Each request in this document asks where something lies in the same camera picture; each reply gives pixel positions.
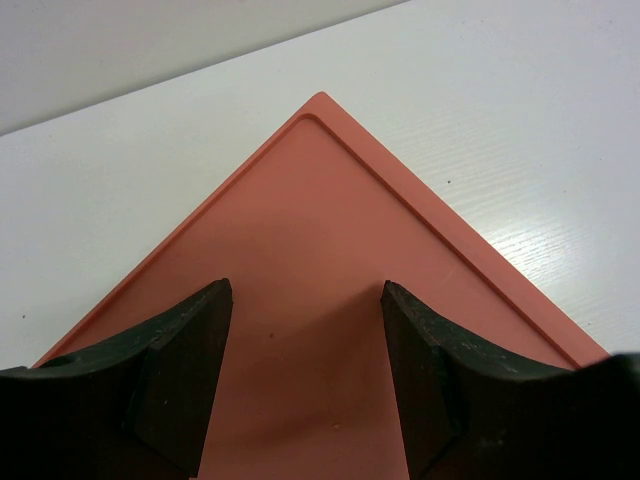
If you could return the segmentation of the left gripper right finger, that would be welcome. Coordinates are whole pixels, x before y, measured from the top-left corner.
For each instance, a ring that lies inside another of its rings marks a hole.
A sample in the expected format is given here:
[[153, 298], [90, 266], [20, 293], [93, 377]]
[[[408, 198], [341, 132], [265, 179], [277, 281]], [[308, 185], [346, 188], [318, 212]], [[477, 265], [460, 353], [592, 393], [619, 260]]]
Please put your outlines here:
[[509, 350], [398, 283], [381, 297], [413, 479], [635, 479], [639, 357], [575, 371]]

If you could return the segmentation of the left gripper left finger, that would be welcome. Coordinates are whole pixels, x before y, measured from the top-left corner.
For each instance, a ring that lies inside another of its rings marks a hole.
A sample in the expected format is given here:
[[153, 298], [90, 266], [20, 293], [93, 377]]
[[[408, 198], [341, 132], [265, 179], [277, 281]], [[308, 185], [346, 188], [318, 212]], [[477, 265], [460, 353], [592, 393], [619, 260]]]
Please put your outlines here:
[[232, 308], [217, 280], [105, 340], [3, 370], [2, 477], [196, 477]]

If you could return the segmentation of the orange drawer box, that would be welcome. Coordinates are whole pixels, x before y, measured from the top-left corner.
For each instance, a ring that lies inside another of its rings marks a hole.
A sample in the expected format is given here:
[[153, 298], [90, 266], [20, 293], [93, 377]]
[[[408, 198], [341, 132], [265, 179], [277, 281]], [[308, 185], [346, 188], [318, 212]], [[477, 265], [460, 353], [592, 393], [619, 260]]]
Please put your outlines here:
[[50, 350], [226, 278], [233, 313], [203, 479], [404, 479], [380, 298], [394, 281], [525, 357], [604, 349], [318, 93]]

